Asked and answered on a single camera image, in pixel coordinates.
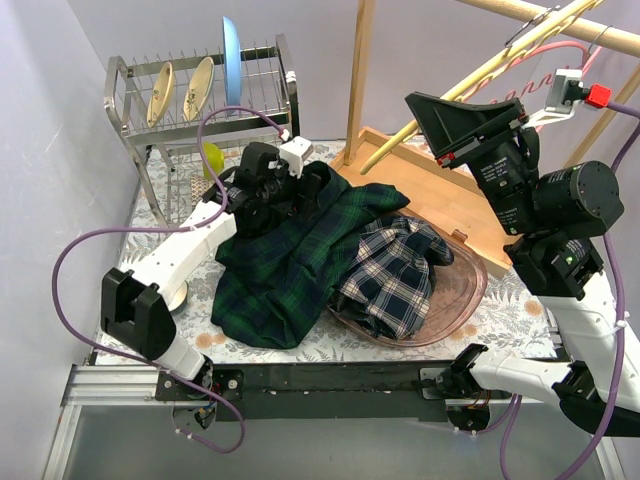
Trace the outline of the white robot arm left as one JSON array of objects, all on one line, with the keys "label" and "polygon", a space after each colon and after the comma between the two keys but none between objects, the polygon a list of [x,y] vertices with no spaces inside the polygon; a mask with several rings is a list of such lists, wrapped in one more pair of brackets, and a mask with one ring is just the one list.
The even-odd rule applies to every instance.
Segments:
[{"label": "white robot arm left", "polygon": [[249,143],[239,166],[225,170],[183,223],[151,254],[128,271],[111,269],[102,280],[101,328],[143,359],[171,371],[193,400],[213,386],[203,354],[177,332],[171,315],[186,297],[186,280],[211,253],[233,236],[255,238],[291,216],[318,209],[323,178],[304,172],[313,151],[300,136],[274,147]]}]

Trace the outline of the navy cream plaid skirt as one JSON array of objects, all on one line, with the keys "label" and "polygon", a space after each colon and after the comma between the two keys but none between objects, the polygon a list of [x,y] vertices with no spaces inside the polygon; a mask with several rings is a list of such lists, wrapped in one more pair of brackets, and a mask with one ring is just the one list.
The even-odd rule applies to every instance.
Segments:
[{"label": "navy cream plaid skirt", "polygon": [[422,327],[435,290],[435,268],[454,253],[425,220],[391,214],[359,235],[358,250],[328,308],[373,337],[404,340]]}]

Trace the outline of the pink wavy hanger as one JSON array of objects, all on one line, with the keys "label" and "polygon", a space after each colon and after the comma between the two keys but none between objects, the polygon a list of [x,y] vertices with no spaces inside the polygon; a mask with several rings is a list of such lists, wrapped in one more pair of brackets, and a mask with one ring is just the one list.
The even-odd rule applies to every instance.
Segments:
[{"label": "pink wavy hanger", "polygon": [[553,41],[531,55],[502,67],[498,76],[465,93],[465,102],[498,103],[513,98],[545,93],[557,69],[582,69],[589,62],[589,48],[576,40]]}]

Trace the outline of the green tartan skirt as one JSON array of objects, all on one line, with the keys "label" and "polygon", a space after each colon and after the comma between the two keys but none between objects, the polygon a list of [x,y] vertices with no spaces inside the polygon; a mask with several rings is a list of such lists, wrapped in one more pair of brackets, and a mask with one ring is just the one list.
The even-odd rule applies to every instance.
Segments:
[{"label": "green tartan skirt", "polygon": [[218,248],[224,272],[211,322],[227,337],[255,348],[298,346],[355,259],[365,226],[409,203],[393,185],[352,186],[321,161],[304,168],[320,169],[330,181],[318,215],[293,215],[263,236],[234,236]]}]

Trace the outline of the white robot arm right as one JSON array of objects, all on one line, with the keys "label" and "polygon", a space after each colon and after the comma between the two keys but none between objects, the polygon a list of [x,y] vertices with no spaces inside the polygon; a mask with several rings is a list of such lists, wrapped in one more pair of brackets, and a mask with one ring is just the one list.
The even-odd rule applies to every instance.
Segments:
[{"label": "white robot arm right", "polygon": [[638,343],[626,341],[615,372],[621,315],[593,245],[624,210],[611,168],[590,161],[541,174],[539,136],[516,99],[470,105],[414,92],[406,103],[437,163],[470,169],[503,230],[515,237],[505,253],[516,274],[552,312],[573,354],[569,363],[552,364],[474,344],[431,386],[458,397],[519,394],[558,407],[586,432],[637,436]]}]

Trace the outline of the yellow hanger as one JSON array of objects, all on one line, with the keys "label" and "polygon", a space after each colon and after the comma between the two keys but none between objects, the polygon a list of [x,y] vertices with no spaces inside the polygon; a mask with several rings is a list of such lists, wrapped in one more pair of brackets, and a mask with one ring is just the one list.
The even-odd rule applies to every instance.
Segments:
[{"label": "yellow hanger", "polygon": [[[532,30],[523,34],[516,33],[515,39],[508,40],[501,51],[447,91],[443,95],[444,100],[467,100],[504,71],[541,50],[547,40],[560,34],[568,35],[565,33],[566,30],[579,22],[585,11],[595,8],[600,3],[602,1],[572,1],[559,10],[551,8],[545,11],[548,13],[536,13],[528,24],[535,24]],[[418,131],[417,121],[412,120],[369,157],[361,167],[360,174],[366,175],[396,146],[415,136]]]}]

